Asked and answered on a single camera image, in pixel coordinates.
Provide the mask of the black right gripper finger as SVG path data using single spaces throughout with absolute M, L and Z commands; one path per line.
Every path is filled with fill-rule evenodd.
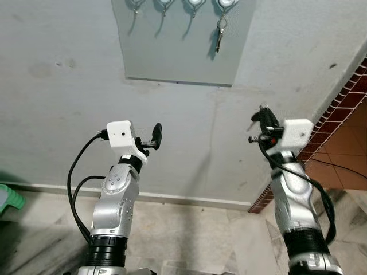
M 260 105 L 259 110 L 250 118 L 252 123 L 258 123 L 261 130 L 273 130 L 280 127 L 277 117 L 267 105 Z

